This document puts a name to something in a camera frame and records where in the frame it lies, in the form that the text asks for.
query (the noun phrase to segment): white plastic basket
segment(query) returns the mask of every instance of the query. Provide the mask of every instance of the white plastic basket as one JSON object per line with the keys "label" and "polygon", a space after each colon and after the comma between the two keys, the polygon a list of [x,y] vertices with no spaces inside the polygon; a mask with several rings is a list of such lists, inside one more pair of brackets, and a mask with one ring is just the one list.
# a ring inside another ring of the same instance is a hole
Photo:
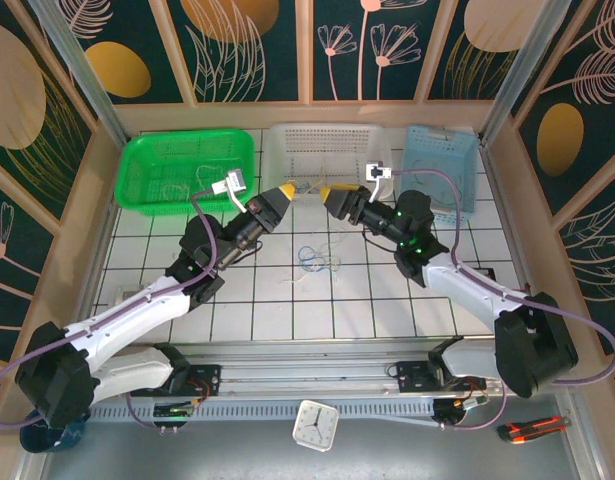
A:
{"label": "white plastic basket", "polygon": [[[261,163],[261,190],[292,181],[296,200],[319,200],[323,186],[374,184],[365,180],[365,165],[382,161],[392,167],[391,150],[385,132],[377,125],[282,124],[265,134]],[[388,181],[380,196],[391,197]]]}

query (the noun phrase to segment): black bracket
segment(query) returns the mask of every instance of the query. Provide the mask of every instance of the black bracket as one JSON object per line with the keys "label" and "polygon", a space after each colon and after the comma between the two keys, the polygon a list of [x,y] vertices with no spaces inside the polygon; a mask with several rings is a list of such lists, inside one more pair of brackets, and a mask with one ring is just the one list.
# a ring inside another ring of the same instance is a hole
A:
{"label": "black bracket", "polygon": [[218,395],[220,388],[220,365],[190,365],[181,385],[175,390],[144,388],[131,392],[132,397],[207,397]]}
{"label": "black bracket", "polygon": [[[400,393],[423,393],[423,392],[469,392],[473,386],[466,380],[453,379],[452,382],[442,382],[437,368],[427,360],[397,362],[390,367],[389,376],[398,381]],[[485,390],[487,383],[482,378],[470,377],[477,388]]]}

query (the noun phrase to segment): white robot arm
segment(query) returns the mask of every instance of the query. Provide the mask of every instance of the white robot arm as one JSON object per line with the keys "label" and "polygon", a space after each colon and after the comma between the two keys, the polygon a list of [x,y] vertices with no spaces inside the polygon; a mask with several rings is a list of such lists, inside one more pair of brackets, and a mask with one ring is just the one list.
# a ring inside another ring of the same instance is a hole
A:
{"label": "white robot arm", "polygon": [[[443,379],[474,376],[501,379],[528,398],[541,384],[572,369],[578,356],[560,315],[529,308],[506,298],[556,306],[550,296],[529,297],[510,290],[458,262],[431,233],[431,199],[416,190],[401,193],[395,208],[373,201],[365,187],[340,185],[321,189],[321,200],[335,218],[361,224],[394,242],[396,266],[408,279],[452,299],[483,322],[494,339],[456,337],[430,353]],[[485,287],[500,294],[494,294]]]}
{"label": "white robot arm", "polygon": [[[169,344],[114,355],[213,297],[224,284],[219,271],[278,226],[293,194],[290,184],[263,192],[224,227],[214,217],[205,216],[213,238],[201,218],[194,217],[180,240],[178,259],[143,291],[65,329],[51,322],[36,329],[27,352],[74,337],[26,361],[16,374],[16,383],[47,423],[52,428],[64,427],[85,414],[92,403],[113,395],[145,388],[174,392],[182,386],[189,363]],[[213,268],[201,275],[210,265],[212,250],[216,257]]]}

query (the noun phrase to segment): clock hands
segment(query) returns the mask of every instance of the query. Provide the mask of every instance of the clock hands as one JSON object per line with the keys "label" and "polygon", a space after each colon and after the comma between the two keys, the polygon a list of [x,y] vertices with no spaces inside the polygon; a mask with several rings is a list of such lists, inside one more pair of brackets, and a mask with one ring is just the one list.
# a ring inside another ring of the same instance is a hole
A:
{"label": "clock hands", "polygon": [[311,425],[307,425],[308,427],[315,427],[316,428],[316,432],[318,432],[318,436],[320,437],[320,439],[323,439],[322,434],[320,433],[320,428],[318,428],[318,419],[320,418],[320,412],[322,412],[323,409],[319,408],[318,409],[318,413],[316,414],[316,420],[314,420],[314,423],[312,423]]}
{"label": "clock hands", "polygon": [[312,423],[311,425],[307,425],[308,427],[316,427],[316,429],[318,429],[318,419],[320,418],[320,412],[322,411],[322,408],[318,409],[318,413],[316,414],[316,420],[314,420],[314,423]]}

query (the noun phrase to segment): clock face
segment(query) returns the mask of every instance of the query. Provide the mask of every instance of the clock face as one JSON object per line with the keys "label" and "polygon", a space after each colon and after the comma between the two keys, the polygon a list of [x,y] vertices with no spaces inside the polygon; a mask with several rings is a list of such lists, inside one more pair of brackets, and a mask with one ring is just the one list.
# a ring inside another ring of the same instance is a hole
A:
{"label": "clock face", "polygon": [[334,442],[338,410],[328,405],[305,400],[294,425],[294,440],[305,447],[326,452]]}

